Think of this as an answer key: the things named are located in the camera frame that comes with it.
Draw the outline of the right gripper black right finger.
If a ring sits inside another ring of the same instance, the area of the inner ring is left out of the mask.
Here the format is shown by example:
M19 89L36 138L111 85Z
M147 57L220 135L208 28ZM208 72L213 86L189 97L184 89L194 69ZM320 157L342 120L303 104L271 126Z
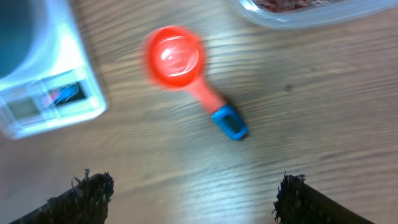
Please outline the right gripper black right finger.
M278 224L373 224L305 183L284 174L272 214Z

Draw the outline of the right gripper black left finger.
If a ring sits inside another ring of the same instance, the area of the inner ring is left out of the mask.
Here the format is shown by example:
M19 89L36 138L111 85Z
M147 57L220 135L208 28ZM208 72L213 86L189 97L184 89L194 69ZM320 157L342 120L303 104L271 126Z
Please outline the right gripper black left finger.
M109 172L74 178L71 189L10 224L104 224L114 193L114 179Z

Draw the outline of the red plastic scoop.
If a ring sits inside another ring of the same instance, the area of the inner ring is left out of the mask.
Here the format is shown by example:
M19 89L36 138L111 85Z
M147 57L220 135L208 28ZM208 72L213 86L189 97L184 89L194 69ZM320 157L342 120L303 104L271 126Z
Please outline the red plastic scoop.
M143 41L143 64L162 88L191 94L230 139L244 139L249 128L236 109L205 79L206 50L201 37L183 26L165 26Z

